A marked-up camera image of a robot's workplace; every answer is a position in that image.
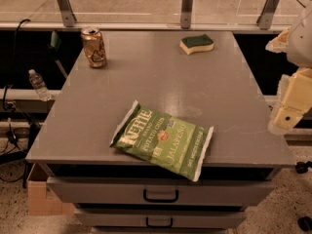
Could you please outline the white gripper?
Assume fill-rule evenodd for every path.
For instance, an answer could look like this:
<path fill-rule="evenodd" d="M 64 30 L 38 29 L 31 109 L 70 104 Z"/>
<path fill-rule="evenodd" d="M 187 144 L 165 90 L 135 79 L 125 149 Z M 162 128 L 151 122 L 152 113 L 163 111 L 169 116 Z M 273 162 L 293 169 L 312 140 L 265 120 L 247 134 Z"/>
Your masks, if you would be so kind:
<path fill-rule="evenodd" d="M 292 130 L 312 108 L 312 4 L 301 12 L 290 29 L 270 40 L 265 50 L 287 51 L 288 61 L 301 66 L 292 76 L 283 74 L 278 85 L 268 131 L 281 136 Z"/>

